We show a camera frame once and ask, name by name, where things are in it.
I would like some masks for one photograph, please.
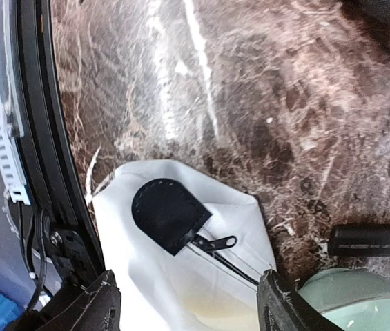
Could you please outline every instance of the black cable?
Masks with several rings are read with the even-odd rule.
[[[202,252],[210,255],[213,257],[216,261],[220,262],[223,266],[227,267],[229,270],[233,271],[235,274],[241,276],[243,279],[248,281],[249,283],[252,283],[253,285],[258,286],[259,281],[256,281],[255,279],[251,278],[249,275],[247,275],[245,272],[240,270],[237,266],[233,265],[232,263],[228,262],[227,259],[225,259],[221,254],[217,253],[216,251],[208,251],[204,247],[204,243],[208,243],[208,240],[198,234],[196,234],[195,238],[191,241],[193,245],[198,247]]]
[[[38,277],[35,274],[35,267],[32,258],[32,242],[34,239],[34,214],[30,217],[30,223],[28,228],[28,233],[24,237],[24,226],[23,226],[23,204],[18,202],[18,218],[19,218],[19,232],[20,232],[20,250],[21,256],[23,257],[24,264],[28,269],[29,276],[34,280],[35,285],[38,283]],[[53,297],[52,293],[44,287],[43,291],[50,298]]]
[[[46,210],[38,210],[34,216],[35,223],[35,236],[37,238],[38,248],[40,252],[40,273],[38,277],[37,286],[35,287],[34,294],[29,301],[26,313],[32,311],[39,300],[39,296],[44,288],[44,281],[46,280],[46,272],[48,268],[48,261],[46,258],[46,248],[44,247],[44,227],[48,221]]]
[[[24,264],[26,265],[26,268],[29,270],[28,262],[26,261],[26,249],[24,246],[24,233],[23,233],[23,206],[22,202],[18,202],[18,222],[19,222],[19,235],[20,235],[20,251],[21,251],[21,257],[24,260]]]

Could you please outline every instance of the white plastic part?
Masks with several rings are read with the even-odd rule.
[[[256,286],[191,243],[174,257],[136,226],[133,197],[158,178],[179,181],[212,213],[200,235],[237,237],[220,251],[226,260],[258,281],[276,269],[254,197],[176,161],[127,163],[93,199],[106,268],[123,296],[121,330],[258,331]]]
[[[21,161],[17,152],[14,138],[12,137],[12,123],[8,123],[8,115],[13,114],[19,119],[19,111],[14,109],[15,101],[12,98],[14,87],[10,85],[12,68],[9,63],[12,61],[9,48],[8,22],[6,22],[6,6],[9,6],[8,0],[0,1],[0,56],[5,58],[0,61],[0,171],[3,182],[10,193],[13,202],[21,201],[30,205],[30,200],[26,192],[26,180],[21,167]]]

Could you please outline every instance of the black leather patch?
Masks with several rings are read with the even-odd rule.
[[[176,255],[211,217],[180,182],[155,179],[143,185],[132,202],[136,225],[167,252]]]

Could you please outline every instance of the light green container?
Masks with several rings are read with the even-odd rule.
[[[298,291],[320,314],[346,331],[390,331],[390,282],[370,272],[334,268]]]

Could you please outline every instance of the screw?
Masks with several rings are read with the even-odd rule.
[[[59,235],[58,232],[53,232],[51,235],[50,235],[50,242],[54,245],[59,245],[60,243],[63,242],[63,239],[61,238],[61,236]]]

